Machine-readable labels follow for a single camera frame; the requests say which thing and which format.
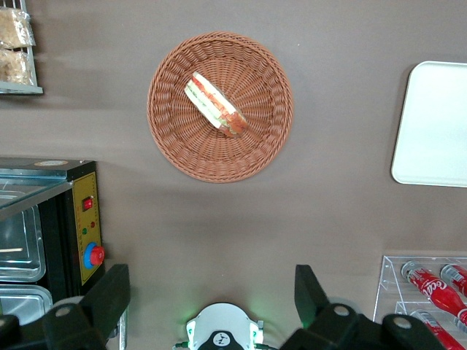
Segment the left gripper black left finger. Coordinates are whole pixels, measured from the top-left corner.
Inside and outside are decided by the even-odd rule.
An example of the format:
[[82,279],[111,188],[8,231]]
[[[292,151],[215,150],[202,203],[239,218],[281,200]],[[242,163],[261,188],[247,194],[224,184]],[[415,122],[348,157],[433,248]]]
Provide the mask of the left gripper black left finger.
[[84,297],[68,298],[43,316],[48,349],[105,349],[131,300],[129,268],[113,265]]

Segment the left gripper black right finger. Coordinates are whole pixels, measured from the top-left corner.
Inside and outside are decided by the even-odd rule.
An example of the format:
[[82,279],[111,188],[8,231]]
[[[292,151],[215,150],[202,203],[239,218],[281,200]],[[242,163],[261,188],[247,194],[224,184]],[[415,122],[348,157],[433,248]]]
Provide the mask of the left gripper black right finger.
[[308,265],[297,265],[294,301],[302,327],[282,349],[378,349],[378,327],[346,303],[331,302]]

